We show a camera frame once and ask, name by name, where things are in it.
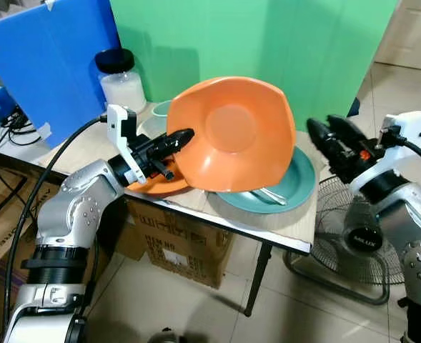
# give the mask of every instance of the wall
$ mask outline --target wall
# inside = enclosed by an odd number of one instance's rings
[[[243,75],[287,95],[298,129],[346,114],[397,0],[111,0],[148,100]]]

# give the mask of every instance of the orange bowl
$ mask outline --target orange bowl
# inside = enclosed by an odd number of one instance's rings
[[[200,82],[172,100],[167,133],[194,130],[174,155],[187,183],[213,192],[278,184],[293,155],[294,120],[283,92],[228,76]]]
[[[168,181],[163,175],[158,174],[153,179],[148,178],[146,184],[134,182],[127,188],[133,192],[167,195],[189,187],[174,160],[167,160],[166,163],[167,168],[174,173],[173,180]]]

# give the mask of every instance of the white door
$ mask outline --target white door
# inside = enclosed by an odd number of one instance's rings
[[[402,0],[375,61],[421,69],[421,0]]]

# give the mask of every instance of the black jar lid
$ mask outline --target black jar lid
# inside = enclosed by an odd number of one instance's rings
[[[99,52],[94,57],[97,68],[105,74],[118,74],[131,70],[134,55],[128,49],[109,49]]]

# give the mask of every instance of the wires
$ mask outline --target wires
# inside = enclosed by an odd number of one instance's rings
[[[0,211],[4,208],[5,205],[7,205],[7,203],[11,200],[11,198],[13,198],[15,195],[18,196],[19,190],[24,186],[26,181],[27,181],[26,177],[22,177],[21,180],[19,180],[19,183],[16,185],[15,189],[12,189],[8,197],[2,200],[2,202],[0,203]]]
[[[88,284],[86,285],[86,289],[84,292],[83,304],[80,307],[79,315],[83,316],[84,310],[88,307],[91,303],[91,299],[94,294],[94,290],[96,289],[96,274],[97,268],[99,266],[99,242],[97,241],[97,236],[94,237],[94,261],[93,267],[91,270],[91,276],[89,278]]]
[[[384,128],[381,143],[383,147],[390,148],[392,146],[405,146],[421,157],[421,148],[408,141],[406,137],[401,136],[400,126],[392,125]]]
[[[393,143],[393,145],[405,146],[421,157],[421,148],[411,141],[408,141],[406,137],[400,136],[399,133],[395,131],[395,126],[388,127],[385,136],[387,137],[385,141]]]
[[[0,145],[2,143],[2,141],[5,139],[5,136],[9,133],[9,130],[5,131],[4,134],[2,134],[1,138],[0,138]],[[2,181],[2,183],[5,185],[5,187],[7,187],[10,192],[14,192],[14,189],[7,183],[7,181],[5,181],[5,179],[2,177],[1,173],[0,173],[0,180]],[[21,198],[21,196],[18,194],[18,192],[14,192],[14,195],[18,198],[18,200],[24,205],[26,206],[26,202],[24,202],[23,198]],[[35,230],[37,230],[37,220],[36,220],[36,216],[34,216],[32,214],[31,211],[29,211],[29,216],[31,217],[32,223],[34,224]]]
[[[49,162],[48,166],[45,168],[42,175],[37,180],[36,185],[34,186],[34,189],[32,189],[32,192],[30,193],[26,205],[23,208],[23,211],[21,213],[21,216],[19,217],[18,224],[16,225],[16,230],[13,236],[13,239],[11,241],[11,248],[9,251],[9,258],[7,261],[6,266],[6,275],[5,275],[5,284],[4,284],[4,316],[3,316],[3,333],[6,334],[6,331],[8,329],[9,325],[9,317],[10,317],[10,298],[11,298],[11,275],[13,272],[13,263],[15,260],[15,254],[16,254],[16,248],[18,247],[19,237],[21,236],[21,230],[23,228],[24,222],[26,221],[27,213],[31,208],[32,202],[34,201],[37,193],[39,192],[39,189],[41,185],[44,183],[45,179],[48,177],[48,175],[51,172],[51,169],[55,165],[58,158],[64,153],[64,150],[72,143],[77,136],[79,136],[84,130],[86,130],[91,125],[103,121],[103,117],[100,116],[98,118],[92,119],[88,121],[84,126],[80,127],[78,130],[76,130],[59,148],[58,152],[53,156],[53,159]]]
[[[1,121],[1,127],[7,128],[7,134],[9,136],[9,141],[12,144],[19,145],[19,146],[26,146],[37,143],[40,141],[40,135],[33,139],[32,141],[28,141],[27,143],[19,143],[14,140],[14,136],[21,136],[25,134],[33,134],[37,132],[35,129],[27,129],[27,127],[32,126],[32,123],[27,119],[27,116],[24,112],[17,106],[12,114],[10,114],[7,118]]]

